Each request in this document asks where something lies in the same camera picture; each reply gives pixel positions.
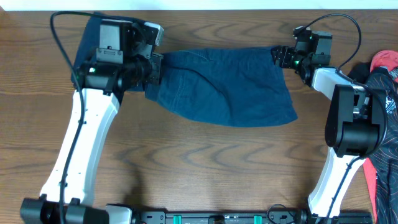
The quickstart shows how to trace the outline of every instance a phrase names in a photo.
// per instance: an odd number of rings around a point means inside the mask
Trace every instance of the wooden tabletop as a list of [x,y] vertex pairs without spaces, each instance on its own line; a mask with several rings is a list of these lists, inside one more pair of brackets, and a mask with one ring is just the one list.
[[[293,45],[292,29],[331,11],[113,11],[159,23],[158,52],[204,47]],[[353,63],[396,49],[395,11],[342,11],[357,19],[363,44]],[[67,130],[70,72],[49,29],[51,12],[0,11],[0,223],[20,223],[24,197],[38,197]],[[72,61],[88,18],[56,26]],[[312,26],[333,33],[332,65],[356,47],[355,26],[331,17]],[[172,210],[304,207],[326,159],[330,101],[285,70],[298,120],[273,128],[229,128],[186,120],[142,93],[128,93],[99,162],[95,205],[127,203]],[[362,168],[343,209],[371,211]]]

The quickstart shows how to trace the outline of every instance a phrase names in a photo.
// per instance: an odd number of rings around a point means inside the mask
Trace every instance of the white wall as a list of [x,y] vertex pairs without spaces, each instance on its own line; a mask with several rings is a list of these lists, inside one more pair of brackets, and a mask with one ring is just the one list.
[[398,9],[398,0],[0,0],[0,6],[6,11]]

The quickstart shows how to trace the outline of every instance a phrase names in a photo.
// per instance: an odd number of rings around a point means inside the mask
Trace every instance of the blue cloth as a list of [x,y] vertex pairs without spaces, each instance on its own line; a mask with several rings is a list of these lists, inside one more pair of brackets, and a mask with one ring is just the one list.
[[[88,21],[75,68],[99,45],[100,22],[97,18]],[[161,84],[139,85],[133,91],[145,91],[146,98],[194,121],[262,127],[297,119],[282,69],[273,64],[270,47],[166,53]]]

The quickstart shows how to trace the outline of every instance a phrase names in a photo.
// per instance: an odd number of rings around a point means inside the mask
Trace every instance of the thin black wire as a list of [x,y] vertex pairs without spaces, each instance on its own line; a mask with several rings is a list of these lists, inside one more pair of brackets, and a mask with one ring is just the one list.
[[381,138],[381,140],[379,142],[377,142],[376,146],[374,147],[374,149],[371,152],[369,152],[369,153],[367,153],[367,154],[365,154],[363,156],[358,156],[357,158],[355,158],[351,162],[349,162],[349,164],[347,164],[346,172],[344,173],[344,176],[343,176],[343,178],[340,181],[340,184],[339,184],[339,186],[338,186],[338,188],[336,190],[335,196],[333,198],[331,198],[331,204],[330,204],[330,207],[329,207],[329,210],[328,210],[328,213],[327,213],[326,217],[322,221],[323,223],[326,223],[327,220],[329,219],[329,216],[330,216],[331,211],[333,210],[333,206],[335,204],[336,198],[337,198],[338,194],[340,193],[340,190],[341,190],[341,188],[342,188],[342,186],[343,186],[343,184],[344,184],[344,182],[345,182],[345,180],[347,178],[348,172],[349,172],[349,170],[351,170],[353,164],[356,161],[358,161],[358,160],[365,159],[365,158],[371,156],[372,154],[374,154],[379,149],[380,145],[383,143],[384,139],[386,138],[386,134],[387,134],[387,126],[388,126],[387,111],[385,110],[385,105],[383,105],[383,101],[381,100],[380,96],[372,88],[368,87],[367,85],[364,85],[364,84],[358,83],[358,82],[353,82],[353,84],[361,86],[362,88],[364,88],[365,90],[370,92],[372,94],[372,96],[376,97],[377,102],[379,103],[379,105],[380,105],[380,107],[382,109],[383,117],[384,117],[384,128],[383,128],[383,132],[382,132],[382,138]]
[[60,200],[59,200],[59,209],[60,209],[60,222],[61,223],[66,223],[66,218],[65,218],[65,208],[63,207],[63,204],[65,203],[65,182],[66,182],[66,178],[67,178],[67,174],[68,174],[68,168],[69,168],[69,164],[70,164],[70,160],[72,158],[73,155],[73,151],[75,150],[75,146],[81,131],[81,128],[83,126],[84,123],[84,117],[85,117],[85,102],[84,102],[84,97],[83,97],[83,93],[81,92],[81,86],[79,85],[77,76],[76,76],[76,72],[75,69],[73,68],[73,65],[65,51],[65,49],[62,47],[62,44],[60,42],[60,39],[58,38],[58,35],[55,31],[55,27],[54,27],[54,18],[56,16],[59,15],[78,15],[78,16],[90,16],[90,17],[96,17],[96,18],[101,18],[101,19],[115,19],[111,16],[103,16],[103,15],[97,15],[97,14],[92,14],[92,13],[87,13],[87,12],[74,12],[74,11],[59,11],[59,12],[55,12],[51,15],[50,18],[50,28],[51,28],[51,32],[53,35],[53,38],[55,40],[55,42],[58,45],[58,48],[61,51],[62,56],[64,57],[65,61],[67,62],[67,65],[72,73],[72,80],[73,83],[75,84],[76,87],[76,91],[79,93],[79,98],[80,98],[80,120],[79,120],[79,124],[75,133],[75,137],[73,138],[72,141],[72,145],[70,146],[70,150],[68,153],[68,157],[65,161],[65,167],[63,168],[63,172],[62,172],[62,178],[60,181]]
[[342,14],[342,13],[327,14],[327,15],[324,15],[324,16],[319,17],[318,19],[315,19],[314,21],[310,22],[310,23],[309,23],[308,25],[306,25],[305,27],[302,27],[302,28],[299,30],[299,32],[298,32],[297,34],[303,32],[306,28],[308,28],[310,25],[312,25],[312,24],[318,22],[319,20],[324,19],[324,18],[327,18],[327,17],[330,17],[330,16],[343,16],[343,17],[345,17],[345,18],[348,18],[349,20],[351,20],[351,21],[355,24],[355,26],[356,26],[356,28],[357,28],[357,30],[358,30],[358,45],[357,45],[357,47],[356,47],[354,53],[351,55],[351,57],[348,58],[345,62],[343,62],[343,63],[337,68],[337,72],[339,72],[339,71],[341,70],[341,68],[342,68],[346,63],[348,63],[348,62],[356,55],[356,53],[358,52],[358,50],[359,50],[359,48],[360,48],[360,46],[361,46],[361,42],[362,42],[362,32],[361,32],[361,28],[359,27],[358,23],[355,21],[354,18],[352,18],[352,17],[349,16],[349,15]]
[[[281,207],[286,208],[286,206],[285,206],[285,205],[282,205],[282,204],[273,204],[271,207],[268,208],[268,211],[267,211],[267,218],[268,218],[268,220],[269,220],[271,223],[273,223],[273,224],[276,224],[276,223],[275,223],[274,221],[272,221],[272,220],[269,218],[269,212],[270,212],[271,209],[274,208],[275,206],[281,206]],[[294,215],[292,215],[290,211],[287,211],[287,213],[289,213],[289,215],[293,218],[293,221],[292,221],[292,222],[289,222],[289,223],[286,223],[286,224],[291,224],[291,223],[295,222]]]

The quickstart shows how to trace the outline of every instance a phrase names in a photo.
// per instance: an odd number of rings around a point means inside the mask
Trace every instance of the black cable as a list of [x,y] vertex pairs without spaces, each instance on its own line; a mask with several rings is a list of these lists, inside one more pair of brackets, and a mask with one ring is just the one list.
[[58,45],[58,48],[61,51],[62,56],[64,57],[65,61],[67,62],[67,65],[72,73],[72,81],[75,84],[76,87],[76,91],[79,93],[79,97],[80,97],[80,119],[79,119],[79,124],[75,133],[75,137],[73,138],[72,141],[72,145],[70,146],[70,150],[68,153],[68,157],[65,161],[65,167],[63,168],[63,172],[62,172],[62,178],[60,181],[60,200],[59,200],[59,209],[60,209],[60,222],[61,223],[66,223],[66,219],[65,219],[65,208],[63,207],[63,204],[65,203],[65,182],[66,182],[66,178],[68,175],[68,168],[69,168],[69,164],[70,164],[70,160],[72,158],[73,155],[73,151],[75,150],[75,146],[76,146],[76,142],[78,140],[80,131],[81,131],[81,127],[83,126],[84,123],[84,117],[85,117],[85,102],[84,102],[84,98],[83,98],[83,93],[81,92],[81,86],[79,85],[78,82],[78,78],[76,76],[76,72],[75,69],[73,68],[73,65],[65,51],[65,49],[62,47],[62,44],[58,38],[58,35],[55,31],[54,28],[54,18],[56,16],[59,15],[78,15],[78,16],[90,16],[90,17],[96,17],[96,18],[101,18],[101,19],[116,19],[116,20],[120,20],[117,18],[113,18],[111,16],[104,16],[104,15],[97,15],[97,14],[92,14],[92,13],[87,13],[87,12],[74,12],[74,11],[59,11],[59,12],[55,12],[51,15],[50,18],[50,28],[51,28],[51,32],[53,35],[53,38],[55,40],[55,42]]
[[[282,205],[282,204],[273,204],[271,207],[268,208],[268,211],[267,211],[267,218],[268,218],[268,220],[269,220],[272,224],[276,224],[276,223],[275,223],[274,221],[272,221],[272,219],[269,218],[269,212],[270,212],[271,209],[274,208],[275,206],[281,206],[281,207],[286,208],[286,206],[285,206],[285,205]],[[293,221],[292,221],[292,222],[289,222],[289,223],[286,223],[286,224],[291,224],[291,223],[295,222],[294,215],[292,215],[290,211],[286,211],[286,212],[289,213],[289,215],[293,218]]]
[[343,16],[343,17],[345,17],[345,18],[348,18],[348,19],[350,19],[350,20],[355,24],[355,26],[356,26],[356,28],[357,28],[357,30],[358,30],[358,46],[356,47],[356,49],[355,49],[354,53],[351,55],[351,57],[348,58],[345,62],[343,62],[343,63],[337,68],[337,72],[339,72],[339,71],[341,70],[342,66],[344,66],[346,63],[348,63],[348,62],[356,55],[356,53],[358,52],[358,50],[359,50],[359,48],[360,48],[360,46],[361,46],[361,42],[362,42],[362,32],[361,32],[361,28],[359,27],[358,23],[355,21],[354,18],[352,18],[352,17],[349,16],[349,15],[342,14],[342,13],[327,14],[327,15],[324,15],[324,16],[319,17],[318,19],[315,19],[314,21],[310,22],[310,23],[309,23],[308,25],[306,25],[305,27],[302,27],[302,28],[297,32],[297,34],[303,32],[306,28],[308,28],[310,25],[312,25],[312,24],[318,22],[319,20],[324,19],[324,18],[327,18],[327,17],[330,17],[330,16]]
[[329,210],[328,210],[328,213],[327,213],[326,217],[322,221],[323,223],[326,223],[327,220],[329,219],[329,216],[330,216],[330,213],[331,213],[331,211],[333,209],[333,206],[335,204],[336,198],[337,198],[338,194],[340,193],[340,190],[341,190],[341,188],[342,188],[342,186],[343,186],[343,184],[344,184],[344,182],[345,182],[345,180],[347,178],[348,172],[352,168],[353,164],[356,161],[358,161],[358,160],[365,159],[365,158],[371,156],[372,154],[374,154],[379,149],[380,145],[383,143],[384,139],[386,138],[386,134],[387,134],[387,126],[388,126],[387,111],[385,110],[385,105],[383,105],[383,101],[381,100],[380,96],[372,88],[368,87],[367,85],[364,85],[364,84],[358,83],[358,82],[353,82],[353,84],[361,86],[362,88],[364,88],[365,90],[370,92],[372,94],[372,96],[376,97],[377,102],[379,103],[379,105],[380,105],[380,107],[382,109],[383,117],[384,117],[384,128],[383,128],[383,132],[382,132],[382,138],[381,138],[381,140],[379,142],[377,142],[377,144],[375,145],[375,147],[374,147],[374,149],[372,151],[370,151],[369,153],[367,153],[367,154],[365,154],[363,156],[358,156],[357,158],[355,158],[351,162],[349,162],[349,164],[347,164],[346,172],[344,173],[344,176],[343,176],[343,178],[340,181],[340,184],[339,184],[339,186],[338,186],[338,188],[336,190],[335,196],[333,198],[331,198],[331,204],[330,204],[330,207],[329,207]]

